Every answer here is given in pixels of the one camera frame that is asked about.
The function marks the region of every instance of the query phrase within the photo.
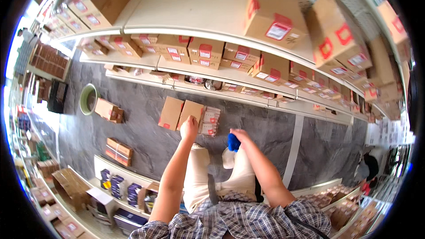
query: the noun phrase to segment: beige pants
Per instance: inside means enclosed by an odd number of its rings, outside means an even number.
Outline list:
[[[208,165],[210,156],[206,148],[193,148],[190,150],[187,161],[186,177],[184,178],[184,206],[189,213],[208,199]],[[247,194],[255,199],[255,173],[243,149],[235,155],[235,166],[227,181],[215,183],[215,190],[219,196],[224,196],[229,191]]]

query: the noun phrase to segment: checkered shirt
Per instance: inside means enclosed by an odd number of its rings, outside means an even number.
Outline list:
[[[226,231],[235,238],[306,238],[320,236],[290,221],[285,212],[329,235],[331,222],[315,205],[295,200],[285,208],[253,202],[244,194],[230,192],[217,205],[209,199],[192,214],[178,213],[167,224],[152,221],[133,231],[129,239],[211,238],[221,239]]]

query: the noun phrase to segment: white sneaker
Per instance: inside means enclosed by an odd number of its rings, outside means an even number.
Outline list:
[[[221,155],[223,159],[223,167],[225,169],[233,169],[235,167],[235,154],[236,152],[230,151],[229,148],[226,148]]]

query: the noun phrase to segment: blue rag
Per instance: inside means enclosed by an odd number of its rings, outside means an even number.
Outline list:
[[[237,152],[239,149],[239,146],[241,145],[241,142],[238,140],[238,138],[233,135],[232,133],[229,133],[227,136],[227,145],[230,151]]]

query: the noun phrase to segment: white floor stripe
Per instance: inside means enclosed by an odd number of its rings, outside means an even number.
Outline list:
[[[304,116],[297,114],[295,116],[295,128],[294,128],[294,135],[292,136],[290,156],[288,157],[288,162],[286,164],[284,177],[282,179],[282,182],[284,183],[285,187],[288,187],[288,185],[290,184],[292,173],[294,172],[295,162],[297,160],[298,150],[300,148],[303,124],[304,124]]]

